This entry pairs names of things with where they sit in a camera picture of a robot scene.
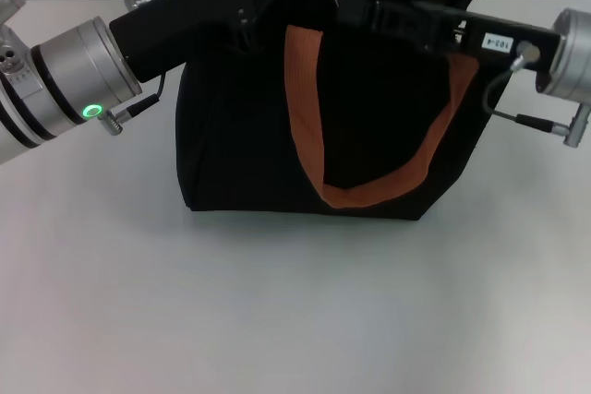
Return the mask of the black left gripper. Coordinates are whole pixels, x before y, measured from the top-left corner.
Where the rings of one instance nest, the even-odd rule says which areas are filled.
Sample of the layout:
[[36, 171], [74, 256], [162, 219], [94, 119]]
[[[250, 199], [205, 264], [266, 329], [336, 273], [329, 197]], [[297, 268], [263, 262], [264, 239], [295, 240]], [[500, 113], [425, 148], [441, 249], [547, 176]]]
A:
[[285, 0], [151, 0], [110, 23], [131, 73], [146, 83], [192, 57], [202, 32], [259, 52], [281, 27]]

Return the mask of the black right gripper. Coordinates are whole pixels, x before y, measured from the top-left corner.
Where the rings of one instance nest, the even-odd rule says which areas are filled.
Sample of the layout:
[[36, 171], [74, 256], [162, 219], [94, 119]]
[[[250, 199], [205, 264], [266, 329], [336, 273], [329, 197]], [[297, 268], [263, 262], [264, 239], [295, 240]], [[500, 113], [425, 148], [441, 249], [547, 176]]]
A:
[[462, 53], [483, 65], [548, 73], [561, 46], [554, 30], [506, 19], [465, 14], [428, 2], [339, 0], [338, 23], [383, 38], [412, 43], [418, 50]]

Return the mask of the black bag with orange handles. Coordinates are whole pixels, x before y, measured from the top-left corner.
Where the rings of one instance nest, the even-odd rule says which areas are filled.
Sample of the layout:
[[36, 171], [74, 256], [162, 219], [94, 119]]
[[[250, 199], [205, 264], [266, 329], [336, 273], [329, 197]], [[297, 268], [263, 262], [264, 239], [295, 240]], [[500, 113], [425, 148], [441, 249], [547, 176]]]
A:
[[334, 0], [285, 0], [253, 54], [199, 39], [176, 103], [190, 209], [416, 221], [458, 180], [497, 69], [336, 14]]

